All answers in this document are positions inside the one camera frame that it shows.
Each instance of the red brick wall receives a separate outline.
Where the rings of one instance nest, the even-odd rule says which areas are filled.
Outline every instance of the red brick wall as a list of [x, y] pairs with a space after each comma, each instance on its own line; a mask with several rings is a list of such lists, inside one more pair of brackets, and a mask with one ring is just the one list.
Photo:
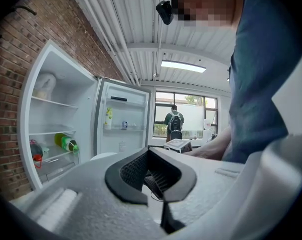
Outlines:
[[94, 75], [122, 79], [75, 0], [23, 0], [0, 22], [0, 193], [8, 200], [30, 192], [17, 143], [17, 109], [28, 70], [52, 39]]

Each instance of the backpack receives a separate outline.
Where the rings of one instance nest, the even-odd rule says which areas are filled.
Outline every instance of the backpack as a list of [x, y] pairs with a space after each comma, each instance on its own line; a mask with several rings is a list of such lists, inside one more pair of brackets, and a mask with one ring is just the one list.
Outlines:
[[180, 113], [178, 112], [176, 115], [171, 112], [170, 113], [172, 115], [171, 119], [170, 119], [170, 122], [169, 122], [169, 129], [170, 131], [181, 131], [182, 130], [182, 126], [183, 126], [183, 123], [182, 123], [182, 119], [180, 117]]

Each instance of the refrigerator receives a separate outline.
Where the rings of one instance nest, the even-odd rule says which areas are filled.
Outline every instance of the refrigerator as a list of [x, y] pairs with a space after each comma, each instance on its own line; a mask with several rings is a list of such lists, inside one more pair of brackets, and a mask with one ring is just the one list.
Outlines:
[[[43, 74], [56, 81], [50, 96], [39, 89]], [[147, 146], [150, 91], [93, 76], [52, 41], [29, 71], [19, 102], [19, 149], [33, 189], [101, 153]], [[111, 120], [106, 120], [107, 109]], [[56, 144], [60, 133], [77, 143], [78, 154]], [[35, 154], [41, 161], [34, 160]]]
[[150, 91], [106, 78], [98, 81], [93, 154], [146, 147]]

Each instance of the window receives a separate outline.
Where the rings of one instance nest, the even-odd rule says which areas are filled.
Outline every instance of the window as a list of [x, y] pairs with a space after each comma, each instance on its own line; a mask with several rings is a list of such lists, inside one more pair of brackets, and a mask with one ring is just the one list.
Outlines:
[[177, 105], [177, 110], [184, 117], [183, 138], [202, 138], [204, 119], [212, 123], [212, 132], [217, 132], [217, 99], [204, 96], [177, 94], [174, 92], [156, 92], [153, 137], [166, 138], [167, 126], [165, 117], [171, 112], [171, 106]]
[[211, 123], [211, 130], [217, 133], [217, 99], [205, 97], [204, 118]]

